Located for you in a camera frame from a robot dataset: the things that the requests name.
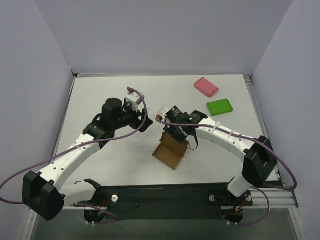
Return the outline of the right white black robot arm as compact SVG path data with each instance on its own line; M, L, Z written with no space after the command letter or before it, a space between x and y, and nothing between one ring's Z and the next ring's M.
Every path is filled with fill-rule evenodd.
M278 164L265 136L252 138L233 131L200 111L182 112L178 107L163 107L157 114L159 123L174 140L181 143L188 136L209 141L235 155L243 162L242 172L233 177L227 190L236 198L252 187L261 188Z

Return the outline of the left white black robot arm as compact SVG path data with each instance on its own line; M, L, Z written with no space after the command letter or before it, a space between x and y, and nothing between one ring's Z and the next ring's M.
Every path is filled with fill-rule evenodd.
M100 204L103 194L96 186L86 181L80 182L78 187L63 188L63 185L90 156L117 139L117 130L129 126L143 133L153 124L147 107L139 110L139 105L144 103L145 98L136 93L130 93L124 101L107 99L101 113L93 118L66 153L60 153L38 172L29 171L23 177L22 202L46 221L54 219L69 204L82 201L92 206Z

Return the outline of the brown cardboard paper box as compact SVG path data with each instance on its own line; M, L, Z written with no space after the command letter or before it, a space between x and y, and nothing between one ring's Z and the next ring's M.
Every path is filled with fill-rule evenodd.
M189 145L187 140L179 143L167 132L163 132L159 145L152 153L152 156L172 170L175 170L184 158Z

